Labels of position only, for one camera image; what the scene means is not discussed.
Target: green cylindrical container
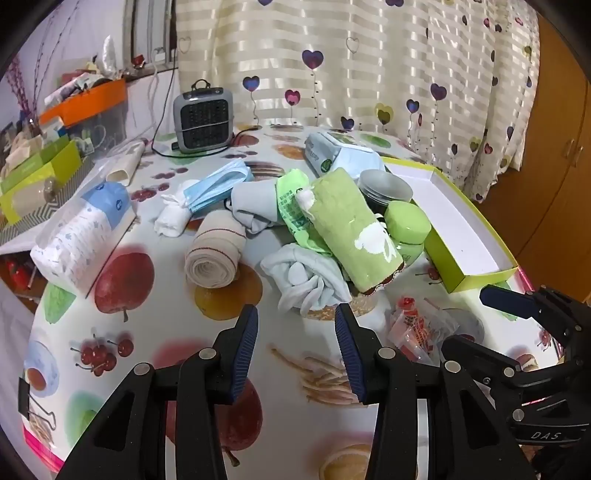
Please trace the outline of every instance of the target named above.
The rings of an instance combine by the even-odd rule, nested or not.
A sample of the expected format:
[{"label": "green cylindrical container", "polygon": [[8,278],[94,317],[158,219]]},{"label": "green cylindrical container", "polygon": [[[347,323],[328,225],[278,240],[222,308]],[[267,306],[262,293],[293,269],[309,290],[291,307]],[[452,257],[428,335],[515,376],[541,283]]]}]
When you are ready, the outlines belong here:
[{"label": "green cylindrical container", "polygon": [[427,215],[415,204],[394,201],[384,215],[388,233],[409,267],[423,253],[425,239],[431,231]]}]

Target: green towel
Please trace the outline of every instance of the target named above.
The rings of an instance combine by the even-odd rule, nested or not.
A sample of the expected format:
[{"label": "green towel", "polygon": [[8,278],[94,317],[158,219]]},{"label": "green towel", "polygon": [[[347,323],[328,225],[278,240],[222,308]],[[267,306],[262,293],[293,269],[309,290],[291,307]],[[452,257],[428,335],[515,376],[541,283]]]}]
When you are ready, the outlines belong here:
[{"label": "green towel", "polygon": [[295,198],[361,293],[372,294],[402,270],[392,239],[344,169],[315,180]]}]

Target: white cable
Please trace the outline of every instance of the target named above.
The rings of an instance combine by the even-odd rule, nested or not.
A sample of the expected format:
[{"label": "white cable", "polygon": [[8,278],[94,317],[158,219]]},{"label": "white cable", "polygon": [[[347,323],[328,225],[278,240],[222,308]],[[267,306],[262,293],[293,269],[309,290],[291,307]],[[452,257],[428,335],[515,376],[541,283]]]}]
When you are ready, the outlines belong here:
[{"label": "white cable", "polygon": [[[113,155],[118,155],[121,152],[123,152],[123,150],[125,150],[125,148],[131,143],[136,141],[138,138],[140,138],[141,136],[143,136],[144,134],[146,134],[149,130],[153,130],[156,128],[156,115],[154,114],[154,101],[156,99],[156,92],[158,91],[158,85],[160,84],[160,78],[158,77],[158,66],[155,63],[151,64],[154,67],[154,74],[152,75],[152,78],[150,79],[150,83],[148,84],[148,91],[147,91],[147,99],[148,99],[148,110],[150,112],[150,120],[152,121],[151,125],[147,128],[145,128],[142,132],[140,132],[139,134],[137,134],[135,137],[130,138],[129,140],[125,140],[123,143],[117,145],[116,147],[113,147],[111,150],[109,150],[108,152],[108,156],[113,156]],[[150,96],[150,92],[152,91],[152,85],[154,84],[154,81],[156,82],[156,86],[154,87],[154,93],[152,94],[152,96]]]}]

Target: cabinet door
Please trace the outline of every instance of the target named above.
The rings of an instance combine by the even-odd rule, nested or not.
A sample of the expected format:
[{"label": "cabinet door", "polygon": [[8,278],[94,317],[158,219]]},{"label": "cabinet door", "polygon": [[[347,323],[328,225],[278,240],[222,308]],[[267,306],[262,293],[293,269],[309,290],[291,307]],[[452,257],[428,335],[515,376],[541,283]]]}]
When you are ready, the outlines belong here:
[{"label": "cabinet door", "polygon": [[564,182],[581,129],[587,88],[577,61],[543,18],[540,44],[540,79],[521,171],[510,168],[500,175],[478,206],[515,256],[540,225]]},{"label": "cabinet door", "polygon": [[591,293],[591,96],[574,150],[558,195],[517,260],[534,286],[584,301]]}]

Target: striped curtain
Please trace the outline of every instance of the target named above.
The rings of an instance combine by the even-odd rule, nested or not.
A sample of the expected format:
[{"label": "striped curtain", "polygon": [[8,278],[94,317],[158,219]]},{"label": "striped curtain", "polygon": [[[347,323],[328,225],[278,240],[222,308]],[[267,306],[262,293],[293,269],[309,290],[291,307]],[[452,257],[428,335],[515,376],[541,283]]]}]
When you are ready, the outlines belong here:
[{"label": "striped curtain", "polygon": [[394,135],[483,200],[520,165],[539,65],[524,0],[177,0],[180,83],[235,124]]}]

